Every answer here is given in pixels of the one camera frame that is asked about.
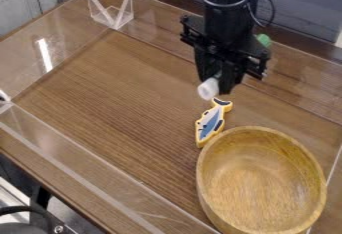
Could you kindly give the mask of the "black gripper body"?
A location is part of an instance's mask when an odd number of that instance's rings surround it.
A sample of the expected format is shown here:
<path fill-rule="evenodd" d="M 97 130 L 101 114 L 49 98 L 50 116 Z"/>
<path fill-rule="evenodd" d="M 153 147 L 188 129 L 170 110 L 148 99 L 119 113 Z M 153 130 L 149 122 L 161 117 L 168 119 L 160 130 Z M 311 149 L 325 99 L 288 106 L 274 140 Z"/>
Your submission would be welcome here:
<path fill-rule="evenodd" d="M 256 9 L 258 0 L 204 0 L 205 15 L 181 17 L 181 40 L 194 49 L 202 47 L 210 54 L 233 62 L 244 60 L 246 73 L 264 78 L 270 49 L 257 40 Z"/>

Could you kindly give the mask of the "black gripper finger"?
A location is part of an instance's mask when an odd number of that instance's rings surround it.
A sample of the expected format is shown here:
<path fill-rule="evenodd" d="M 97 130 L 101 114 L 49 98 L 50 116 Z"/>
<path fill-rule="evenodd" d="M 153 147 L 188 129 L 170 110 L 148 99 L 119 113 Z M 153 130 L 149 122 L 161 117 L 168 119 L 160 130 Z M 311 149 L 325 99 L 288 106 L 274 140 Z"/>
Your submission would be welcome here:
<path fill-rule="evenodd" d="M 234 87 L 242 82 L 246 73 L 246 63 L 226 60 L 221 65 L 220 94 L 230 94 Z"/>
<path fill-rule="evenodd" d="M 205 82 L 221 71 L 221 59 L 210 54 L 202 47 L 197 47 L 194 52 L 200 80 Z"/>

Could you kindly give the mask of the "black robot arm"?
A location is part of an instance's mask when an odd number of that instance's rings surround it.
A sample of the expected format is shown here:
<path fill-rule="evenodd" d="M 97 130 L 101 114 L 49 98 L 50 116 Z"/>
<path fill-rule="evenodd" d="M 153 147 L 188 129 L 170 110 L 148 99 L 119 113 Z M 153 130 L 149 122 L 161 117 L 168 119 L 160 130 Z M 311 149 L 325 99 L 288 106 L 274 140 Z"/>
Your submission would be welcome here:
<path fill-rule="evenodd" d="M 272 59 L 270 38 L 254 33 L 258 0 L 204 0 L 205 14 L 184 15 L 181 40 L 194 48 L 201 85 L 209 100 L 229 94 L 245 76 L 262 79 Z"/>

